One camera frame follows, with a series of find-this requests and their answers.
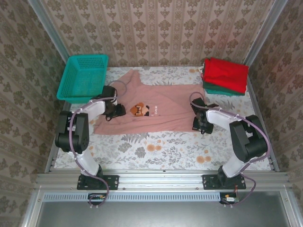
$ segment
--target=gray panel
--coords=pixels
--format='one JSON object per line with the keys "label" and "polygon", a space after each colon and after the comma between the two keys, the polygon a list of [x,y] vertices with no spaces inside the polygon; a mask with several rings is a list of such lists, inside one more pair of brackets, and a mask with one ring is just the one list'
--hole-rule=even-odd
{"label": "gray panel", "polygon": [[278,192],[255,192],[243,204],[218,202],[43,203],[38,227],[287,227]]}

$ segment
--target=red towel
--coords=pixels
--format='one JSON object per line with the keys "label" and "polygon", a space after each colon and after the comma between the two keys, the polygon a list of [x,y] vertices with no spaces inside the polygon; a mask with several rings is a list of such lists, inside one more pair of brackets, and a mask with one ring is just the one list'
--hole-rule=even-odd
{"label": "red towel", "polygon": [[245,93],[248,66],[216,58],[205,59],[205,82]]}

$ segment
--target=green towel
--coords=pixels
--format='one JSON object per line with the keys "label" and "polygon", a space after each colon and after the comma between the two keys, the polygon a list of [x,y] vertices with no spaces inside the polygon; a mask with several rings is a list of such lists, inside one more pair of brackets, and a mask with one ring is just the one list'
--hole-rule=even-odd
{"label": "green towel", "polygon": [[230,90],[215,84],[207,83],[203,81],[203,87],[206,89],[206,92],[209,94],[220,94],[226,96],[244,96],[245,93],[240,93],[237,91]]}
{"label": "green towel", "polygon": [[205,91],[208,94],[224,95],[224,96],[235,96],[234,94],[231,94],[231,93],[228,93],[228,92],[224,92],[224,91],[216,91],[216,90],[212,90],[212,89],[205,89]]}

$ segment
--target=printed graphic on shirt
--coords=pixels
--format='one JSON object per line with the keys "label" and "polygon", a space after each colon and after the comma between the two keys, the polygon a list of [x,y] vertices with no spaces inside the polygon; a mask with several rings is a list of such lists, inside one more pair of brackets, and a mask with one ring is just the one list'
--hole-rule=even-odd
{"label": "printed graphic on shirt", "polygon": [[158,114],[158,107],[155,105],[151,108],[148,105],[144,105],[144,103],[137,103],[131,108],[131,113],[136,117],[155,116]]}

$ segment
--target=pink t-shirt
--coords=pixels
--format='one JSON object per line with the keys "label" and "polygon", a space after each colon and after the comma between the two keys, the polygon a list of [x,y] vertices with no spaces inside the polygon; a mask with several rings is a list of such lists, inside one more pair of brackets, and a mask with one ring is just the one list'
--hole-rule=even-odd
{"label": "pink t-shirt", "polygon": [[[100,115],[95,124],[95,134],[120,135],[156,131],[192,131],[195,117],[189,102],[192,92],[204,95],[201,84],[151,86],[140,80],[136,70],[130,70],[119,80],[127,84],[127,93],[118,100],[124,105],[126,115],[107,122]],[[113,83],[118,95],[125,91],[121,83]]]}

